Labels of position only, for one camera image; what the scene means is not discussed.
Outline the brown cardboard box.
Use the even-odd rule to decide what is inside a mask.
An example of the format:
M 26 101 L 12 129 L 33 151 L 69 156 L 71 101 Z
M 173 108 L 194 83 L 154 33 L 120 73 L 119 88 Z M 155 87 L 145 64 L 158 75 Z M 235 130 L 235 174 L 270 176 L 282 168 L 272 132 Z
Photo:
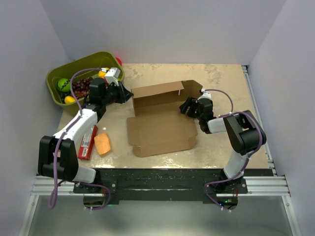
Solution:
M 180 112 L 188 97 L 198 98 L 202 85 L 194 80 L 133 88 L 134 117 L 127 118 L 128 143 L 138 157 L 192 149 L 194 119 Z

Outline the orange sponge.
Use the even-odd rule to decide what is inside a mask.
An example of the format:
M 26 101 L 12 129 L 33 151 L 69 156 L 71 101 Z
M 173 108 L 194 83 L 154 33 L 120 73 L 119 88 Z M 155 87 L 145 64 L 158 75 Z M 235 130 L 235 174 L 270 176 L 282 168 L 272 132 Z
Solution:
M 104 155 L 111 151 L 110 139 L 106 133 L 96 135 L 94 144 L 99 155 Z

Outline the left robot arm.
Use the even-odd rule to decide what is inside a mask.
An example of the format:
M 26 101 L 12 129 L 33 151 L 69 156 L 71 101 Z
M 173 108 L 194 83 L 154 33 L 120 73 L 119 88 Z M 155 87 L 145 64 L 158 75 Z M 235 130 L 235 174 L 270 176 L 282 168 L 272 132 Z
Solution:
M 106 106 L 112 103 L 123 104 L 133 97 L 133 93 L 121 82 L 110 84 L 102 78 L 94 79 L 90 84 L 90 93 L 83 100 L 81 110 L 59 132 L 53 136 L 43 136 L 39 143 L 38 174 L 65 181 L 84 182 L 91 193 L 102 187 L 96 170 L 80 166 L 76 143 L 93 128 L 106 112 Z

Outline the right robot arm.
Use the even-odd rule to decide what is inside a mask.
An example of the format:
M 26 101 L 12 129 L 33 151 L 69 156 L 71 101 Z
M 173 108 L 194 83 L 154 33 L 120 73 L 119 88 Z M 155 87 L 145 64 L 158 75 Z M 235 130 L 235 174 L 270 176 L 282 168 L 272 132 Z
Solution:
M 210 98 L 188 97 L 179 109 L 182 114 L 197 119 L 204 133 L 227 133 L 232 153 L 223 169 L 223 177 L 211 184 L 219 184 L 222 192 L 231 193 L 237 187 L 236 179 L 243 176 L 251 156 L 266 143 L 263 129 L 249 110 L 215 117 Z

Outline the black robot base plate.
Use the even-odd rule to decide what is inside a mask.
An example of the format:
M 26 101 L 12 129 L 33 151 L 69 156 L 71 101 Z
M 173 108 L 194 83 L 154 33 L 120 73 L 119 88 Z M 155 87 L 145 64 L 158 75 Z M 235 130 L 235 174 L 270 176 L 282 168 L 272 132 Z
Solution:
M 110 204 L 121 201 L 195 201 L 233 209 L 238 196 L 248 192 L 241 177 L 223 183 L 221 169 L 102 169 L 96 183 L 107 187 Z

